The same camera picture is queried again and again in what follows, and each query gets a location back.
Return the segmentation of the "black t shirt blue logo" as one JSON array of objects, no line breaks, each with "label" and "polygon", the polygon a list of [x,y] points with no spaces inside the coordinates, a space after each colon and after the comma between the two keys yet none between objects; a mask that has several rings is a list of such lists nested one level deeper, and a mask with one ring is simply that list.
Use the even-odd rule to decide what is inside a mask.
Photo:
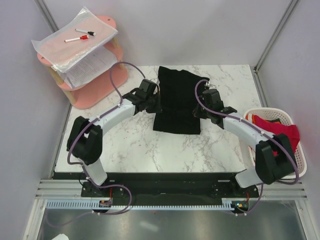
[{"label": "black t shirt blue logo", "polygon": [[210,79],[187,70],[160,66],[158,80],[162,112],[155,115],[153,130],[171,134],[199,135],[200,119],[193,115],[193,110],[198,104],[195,87],[199,81]]}]

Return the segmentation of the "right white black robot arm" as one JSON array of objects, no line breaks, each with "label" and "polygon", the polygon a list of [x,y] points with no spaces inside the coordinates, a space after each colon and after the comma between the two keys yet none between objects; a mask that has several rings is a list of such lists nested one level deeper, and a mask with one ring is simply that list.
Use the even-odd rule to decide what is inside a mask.
[{"label": "right white black robot arm", "polygon": [[203,119],[236,135],[255,152],[255,165],[235,175],[229,184],[229,191],[235,197],[242,196],[247,187],[253,185],[282,182],[282,179],[295,173],[294,185],[299,179],[295,155],[289,138],[281,133],[266,131],[243,118],[237,110],[225,107],[216,89],[207,89],[202,95],[194,91]]}]

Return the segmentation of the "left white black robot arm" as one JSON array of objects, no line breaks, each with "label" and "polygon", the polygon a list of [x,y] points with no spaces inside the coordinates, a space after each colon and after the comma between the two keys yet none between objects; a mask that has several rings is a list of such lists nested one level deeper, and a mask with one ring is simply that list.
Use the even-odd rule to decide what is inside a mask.
[{"label": "left white black robot arm", "polygon": [[140,112],[160,113],[161,96],[157,83],[143,79],[139,87],[120,97],[120,102],[95,118],[77,117],[67,140],[67,162],[80,165],[86,177],[93,183],[92,191],[99,197],[106,196],[110,185],[106,182],[100,157],[103,137],[113,127]]}]

